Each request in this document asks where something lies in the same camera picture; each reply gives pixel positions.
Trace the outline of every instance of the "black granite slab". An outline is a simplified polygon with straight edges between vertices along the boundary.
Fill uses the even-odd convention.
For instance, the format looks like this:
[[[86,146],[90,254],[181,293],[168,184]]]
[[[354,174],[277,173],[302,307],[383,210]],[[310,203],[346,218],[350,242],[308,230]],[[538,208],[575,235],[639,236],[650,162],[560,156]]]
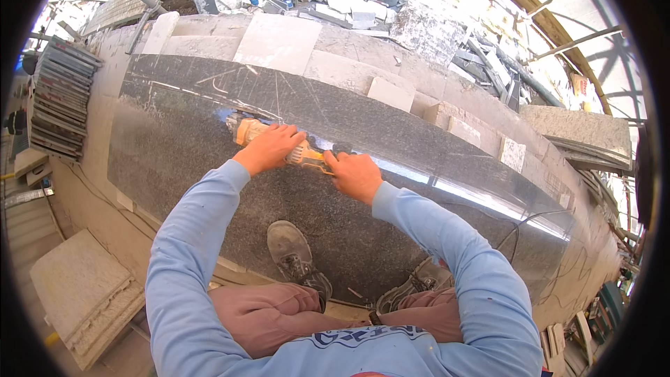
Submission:
[[[507,209],[528,215],[562,208],[479,148],[410,113],[301,76],[170,55],[133,56],[114,115],[109,180],[163,220],[190,185],[239,150],[224,123],[230,105],[372,154],[386,180],[461,215],[493,247],[514,228]],[[477,198],[496,203],[472,202]],[[245,187],[221,255],[280,279],[265,244],[276,220],[305,233],[334,297],[352,303],[360,300],[347,287],[375,299],[426,256],[398,229],[373,219],[369,207],[339,194],[327,176],[296,167],[264,172]],[[508,258],[516,248],[513,265],[532,299],[557,269],[574,228],[568,213],[536,220],[550,232],[524,224],[518,244],[514,233],[501,247]]]

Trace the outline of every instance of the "work shoe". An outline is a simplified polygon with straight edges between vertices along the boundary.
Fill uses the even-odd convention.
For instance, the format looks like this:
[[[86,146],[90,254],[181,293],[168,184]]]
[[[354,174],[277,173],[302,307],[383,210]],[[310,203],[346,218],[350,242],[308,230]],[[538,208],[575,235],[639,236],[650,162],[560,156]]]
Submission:
[[[387,291],[377,300],[377,313],[384,314],[398,310],[398,305],[410,294],[422,291],[437,291],[454,286],[454,276],[448,269],[433,264],[429,256],[417,266],[400,287]]]
[[[319,293],[321,313],[333,293],[330,281],[314,268],[312,251],[302,232],[291,222],[280,220],[267,228],[267,248],[272,260],[287,281],[315,289]]]

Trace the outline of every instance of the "right hand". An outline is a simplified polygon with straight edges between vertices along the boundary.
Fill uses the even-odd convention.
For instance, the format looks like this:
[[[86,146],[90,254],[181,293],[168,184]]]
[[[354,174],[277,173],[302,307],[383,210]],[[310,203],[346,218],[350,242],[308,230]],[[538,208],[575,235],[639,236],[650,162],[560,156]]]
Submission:
[[[323,159],[335,174],[333,184],[339,192],[373,205],[374,194],[384,180],[370,155],[339,153],[335,158],[330,150],[326,150]]]

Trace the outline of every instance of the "person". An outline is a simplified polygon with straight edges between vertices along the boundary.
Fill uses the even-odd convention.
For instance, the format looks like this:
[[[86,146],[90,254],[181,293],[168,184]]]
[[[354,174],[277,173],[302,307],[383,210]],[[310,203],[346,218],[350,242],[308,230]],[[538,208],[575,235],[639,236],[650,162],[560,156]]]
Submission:
[[[315,269],[306,238],[289,222],[273,223],[267,233],[272,258],[288,283],[207,294],[240,191],[260,172],[282,167],[305,138],[296,126],[273,124],[190,187],[165,219],[146,280],[158,375],[539,375],[543,352],[528,290],[507,259],[457,215],[382,180],[369,155],[324,154],[339,191],[372,206],[373,217],[392,223],[448,266],[455,279],[457,335],[440,334],[441,321],[451,320],[444,306],[455,306],[436,302],[446,290],[390,303],[400,307],[390,315],[410,315],[393,323],[381,315],[384,325],[323,315],[331,284]],[[424,297],[431,299],[417,303]],[[315,327],[320,329],[306,333]],[[438,340],[443,337],[460,341]],[[256,351],[252,355],[245,347]]]
[[[3,123],[3,127],[5,127],[7,132],[12,135],[20,136],[23,134],[23,130],[28,127],[28,116],[25,113],[25,110],[19,108],[17,111],[10,112]]]

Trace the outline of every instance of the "finger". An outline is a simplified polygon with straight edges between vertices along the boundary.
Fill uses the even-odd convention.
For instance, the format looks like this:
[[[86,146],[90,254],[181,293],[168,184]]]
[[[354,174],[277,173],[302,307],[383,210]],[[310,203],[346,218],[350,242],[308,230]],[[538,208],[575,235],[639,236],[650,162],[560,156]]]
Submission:
[[[290,125],[286,127],[286,130],[284,130],[286,134],[290,136],[294,135],[297,132],[297,127],[295,125]]]
[[[331,169],[333,169],[338,163],[337,159],[335,156],[333,156],[333,153],[330,150],[323,152],[323,161],[326,162],[326,164],[330,166]]]
[[[305,131],[298,131],[291,137],[291,140],[293,141],[293,146],[296,147],[300,143],[302,143],[305,139],[307,138],[307,133]]]

